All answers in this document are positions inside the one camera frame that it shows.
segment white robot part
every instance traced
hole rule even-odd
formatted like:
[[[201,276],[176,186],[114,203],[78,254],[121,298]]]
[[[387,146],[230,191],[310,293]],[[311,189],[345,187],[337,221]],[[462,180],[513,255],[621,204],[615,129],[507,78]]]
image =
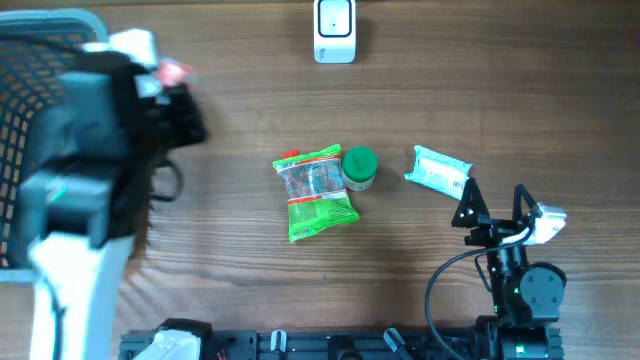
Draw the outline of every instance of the white robot part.
[[[160,64],[160,55],[153,33],[143,29],[129,29],[109,36],[108,43],[89,42],[82,45],[86,52],[118,51],[148,70]]]
[[[185,331],[164,330],[135,360],[198,360],[200,338]]]
[[[535,218],[533,233],[523,245],[541,245],[551,240],[566,224],[567,213],[562,208],[547,206],[541,202],[531,209],[531,215]],[[519,234],[509,236],[502,240],[503,244],[509,244],[521,240],[529,233],[526,228]]]
[[[51,360],[54,353],[64,360],[109,358],[118,287],[132,251],[133,236],[111,239],[99,249],[87,237],[61,232],[33,241],[31,360]]]
[[[313,55],[321,64],[353,62],[356,57],[355,0],[313,2]]]

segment wooden table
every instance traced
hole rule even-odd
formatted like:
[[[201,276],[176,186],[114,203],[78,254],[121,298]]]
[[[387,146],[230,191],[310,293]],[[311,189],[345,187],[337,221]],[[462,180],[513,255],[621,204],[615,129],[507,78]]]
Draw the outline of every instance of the wooden table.
[[[310,4],[96,7],[113,30],[156,32],[196,69],[208,143],[177,151],[178,202],[150,215],[129,263],[118,336],[168,317],[215,329],[424,327],[433,271],[469,250],[457,202],[405,181],[413,146],[474,164],[492,215],[516,184],[563,206],[567,227],[529,258],[567,272],[569,359],[640,352],[640,6],[574,1],[380,1],[358,6],[358,54],[316,64]],[[380,157],[361,215],[289,244],[285,150],[340,143]],[[0,358],[27,355],[30,289],[3,288]],[[440,278],[439,325],[492,312],[472,261]]]

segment black basket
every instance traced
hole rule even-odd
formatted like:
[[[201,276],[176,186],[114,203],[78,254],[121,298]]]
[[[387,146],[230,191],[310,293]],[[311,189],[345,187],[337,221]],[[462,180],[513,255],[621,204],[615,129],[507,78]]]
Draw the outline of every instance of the black basket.
[[[0,34],[43,37],[65,46],[108,41],[107,28],[80,9],[0,12]],[[75,55],[42,45],[0,40],[0,282],[29,282],[28,242],[12,231],[17,184],[39,164],[30,127],[38,114],[64,96],[56,82]]]

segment small jar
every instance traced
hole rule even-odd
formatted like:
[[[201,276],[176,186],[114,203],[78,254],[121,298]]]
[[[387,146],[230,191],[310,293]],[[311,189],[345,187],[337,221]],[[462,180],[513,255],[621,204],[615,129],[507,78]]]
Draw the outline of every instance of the small jar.
[[[368,189],[378,171],[378,157],[368,147],[358,146],[347,151],[342,160],[342,179],[353,191]]]

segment black cable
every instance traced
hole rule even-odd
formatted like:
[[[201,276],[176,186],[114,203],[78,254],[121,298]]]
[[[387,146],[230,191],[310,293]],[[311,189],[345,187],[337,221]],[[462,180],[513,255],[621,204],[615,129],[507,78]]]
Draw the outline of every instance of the black cable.
[[[178,168],[178,165],[176,165],[176,163],[174,163],[169,159],[165,159],[162,163],[160,163],[160,165],[156,167],[156,169],[160,169],[164,167],[169,168],[173,172],[173,175],[175,175],[176,177],[175,190],[171,195],[159,195],[156,193],[152,193],[151,200],[160,201],[160,202],[174,202],[176,201],[176,199],[178,199],[178,197],[182,193],[182,189],[184,188],[184,174],[182,173],[180,168]]]
[[[438,330],[436,329],[436,325],[433,323],[433,319],[431,318],[431,311],[429,310],[429,305],[430,305],[430,300],[429,298],[431,297],[431,290],[433,290],[433,285],[436,283],[436,280],[438,279],[438,276],[449,266],[453,265],[454,263],[456,263],[459,260],[462,260],[464,258],[468,258],[469,256],[475,256],[475,255],[481,255],[481,254],[487,254],[489,252],[494,252],[494,251],[499,251],[499,250],[504,250],[504,249],[509,249],[512,247],[516,247],[516,246],[520,246],[522,244],[524,244],[527,240],[529,240],[529,237],[531,237],[531,234],[533,234],[533,226],[530,224],[529,227],[529,232],[527,233],[527,235],[525,235],[522,239],[512,242],[510,244],[504,244],[504,245],[500,245],[500,246],[496,246],[494,248],[485,248],[485,249],[478,249],[478,250],[472,250],[472,251],[468,251],[466,253],[462,253],[458,256],[455,256],[451,259],[449,259],[449,261],[447,261],[446,263],[442,264],[442,266],[440,266],[438,268],[438,270],[436,270],[435,273],[433,273],[433,276],[431,277],[431,280],[429,280],[429,285],[427,285],[427,291],[424,294],[424,312],[425,315],[427,316],[427,322],[429,323],[429,329],[431,330],[431,334],[436,338],[436,340],[438,340],[438,343],[440,343],[440,346],[442,346],[443,350],[448,350],[451,355],[456,358],[457,360],[467,360],[464,357],[460,356],[457,352],[455,352],[453,349],[451,349],[449,347],[449,345],[447,345],[444,340],[442,340],[442,337],[440,336],[440,334],[438,333]]]
[[[61,44],[59,42],[56,41],[51,41],[51,40],[47,40],[41,37],[36,37],[36,36],[31,36],[31,35],[24,35],[24,34],[0,34],[0,41],[16,41],[16,42],[23,42],[23,43],[28,43],[28,44],[33,44],[33,45],[42,45],[42,46],[46,46],[50,49],[54,49],[54,50],[58,50],[58,51],[62,51],[62,52],[66,52],[66,53],[70,53],[70,54],[75,54],[75,55],[80,55],[83,54],[84,51],[74,48],[74,47],[70,47],[70,46],[66,46],[64,44]]]
[[[44,285],[47,287],[47,290],[49,291],[49,295],[51,296],[51,312],[53,312],[53,317],[54,317],[54,321],[55,321],[55,325],[54,325],[54,339],[53,339],[53,351],[52,351],[52,356],[51,358],[53,360],[60,360],[61,359],[61,349],[62,349],[62,318],[64,317],[65,312],[67,311],[66,308],[62,308],[60,306],[60,302],[58,301],[58,298],[56,297],[56,290],[53,287],[53,285],[51,284],[51,282],[49,281],[49,278],[47,278],[46,276],[42,276],[42,282],[44,283]]]
[[[480,274],[480,279],[482,279],[482,283],[484,284],[485,289],[487,289],[488,292],[491,292],[491,286],[489,286],[487,278],[484,276],[484,271],[482,271],[482,267],[480,266],[480,263],[478,263],[478,259],[481,256],[487,256],[487,254],[485,253],[476,256],[476,258],[473,259],[473,262],[476,264],[476,270],[478,270],[478,274]]]

